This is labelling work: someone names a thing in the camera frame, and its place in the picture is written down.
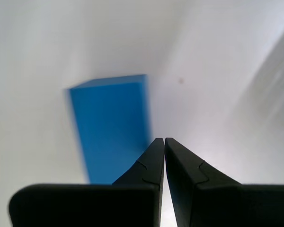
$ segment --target blue foam block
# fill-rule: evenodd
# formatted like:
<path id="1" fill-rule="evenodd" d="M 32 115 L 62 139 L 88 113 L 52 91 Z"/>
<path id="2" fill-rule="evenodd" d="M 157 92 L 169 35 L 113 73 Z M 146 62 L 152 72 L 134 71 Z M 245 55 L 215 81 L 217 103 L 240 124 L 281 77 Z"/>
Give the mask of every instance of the blue foam block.
<path id="1" fill-rule="evenodd" d="M 148 147 L 146 89 L 146 75 L 94 79 L 70 89 L 91 183 L 113 183 Z"/>

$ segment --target white wall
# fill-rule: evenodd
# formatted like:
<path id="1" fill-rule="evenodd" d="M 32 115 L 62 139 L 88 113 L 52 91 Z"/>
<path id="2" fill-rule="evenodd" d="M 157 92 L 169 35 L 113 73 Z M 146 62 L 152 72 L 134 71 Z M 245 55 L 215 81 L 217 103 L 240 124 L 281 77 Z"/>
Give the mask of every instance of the white wall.
<path id="1" fill-rule="evenodd" d="M 215 129 L 283 32 L 284 0 L 1 0 L 0 226 L 17 189 L 85 182 L 63 89 L 95 77 L 148 73 L 154 136 L 246 180 Z"/>
<path id="2" fill-rule="evenodd" d="M 259 180 L 245 174 L 252 156 L 231 162 L 239 151 L 220 130 L 283 33 L 284 1 L 192 2 L 153 90 L 154 136 L 174 137 L 239 181 Z"/>

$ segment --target dark spot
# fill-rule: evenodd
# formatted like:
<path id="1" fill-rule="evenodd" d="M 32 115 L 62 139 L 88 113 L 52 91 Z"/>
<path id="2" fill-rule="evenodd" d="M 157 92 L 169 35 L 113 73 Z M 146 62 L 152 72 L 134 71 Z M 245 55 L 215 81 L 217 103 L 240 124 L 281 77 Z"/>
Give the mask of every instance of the dark spot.
<path id="1" fill-rule="evenodd" d="M 183 78 L 179 79 L 179 84 L 184 84 L 184 79 Z"/>

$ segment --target blue rectangular box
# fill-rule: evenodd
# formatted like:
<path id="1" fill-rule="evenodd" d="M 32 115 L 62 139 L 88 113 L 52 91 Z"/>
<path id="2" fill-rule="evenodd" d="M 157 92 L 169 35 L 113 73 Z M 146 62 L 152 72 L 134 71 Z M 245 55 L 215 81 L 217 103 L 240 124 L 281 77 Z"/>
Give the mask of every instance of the blue rectangular box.
<path id="1" fill-rule="evenodd" d="M 111 184 L 151 139 L 146 75 L 94 79 L 70 89 L 91 183 Z"/>

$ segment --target white surface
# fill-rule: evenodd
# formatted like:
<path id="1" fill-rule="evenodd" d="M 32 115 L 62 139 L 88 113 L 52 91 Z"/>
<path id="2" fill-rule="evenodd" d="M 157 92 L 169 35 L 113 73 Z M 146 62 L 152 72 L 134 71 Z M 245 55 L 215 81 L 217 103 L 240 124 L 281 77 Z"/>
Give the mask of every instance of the white surface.
<path id="1" fill-rule="evenodd" d="M 0 0 L 0 226 L 17 189 L 85 182 L 64 89 L 95 77 L 148 73 L 154 137 L 259 179 L 216 131 L 283 33 L 284 0 Z"/>

